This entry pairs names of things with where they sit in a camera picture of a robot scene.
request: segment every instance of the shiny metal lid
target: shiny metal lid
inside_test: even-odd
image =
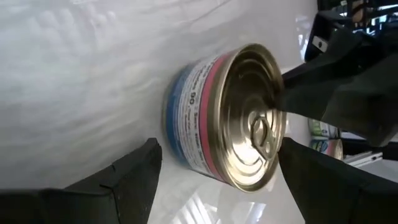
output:
[[[236,187],[263,187],[277,165],[286,113],[272,110],[283,81],[275,59],[263,46],[248,45],[236,54],[224,83],[220,131],[226,173]]]

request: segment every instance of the pull ring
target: pull ring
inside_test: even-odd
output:
[[[258,136],[256,133],[260,130],[262,124],[262,135]],[[253,148],[267,161],[275,158],[276,150],[272,130],[269,126],[268,120],[264,116],[258,116],[251,124],[250,138]]]

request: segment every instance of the white table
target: white table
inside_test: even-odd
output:
[[[244,194],[181,167],[161,129],[165,89],[200,57],[249,42],[302,63],[315,0],[0,2],[0,188],[66,187],[156,137],[155,223],[303,223],[280,169]],[[308,143],[305,119],[290,134]]]

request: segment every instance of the metal can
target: metal can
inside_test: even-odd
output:
[[[328,138],[338,137],[338,129],[332,125],[314,119],[309,119],[308,125],[314,136],[323,136]]]
[[[343,160],[343,143],[341,140],[312,140],[310,147],[318,152]]]
[[[191,169],[245,192],[278,164],[286,113],[272,109],[284,84],[271,53],[249,44],[185,67],[164,108],[167,139]]]

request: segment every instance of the background can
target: background can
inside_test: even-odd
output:
[[[337,138],[339,136],[338,128],[314,119],[308,119],[310,131],[314,136],[323,136],[327,138]]]
[[[314,139],[310,143],[310,147],[314,150],[343,160],[343,143],[339,139],[335,140],[317,140]]]

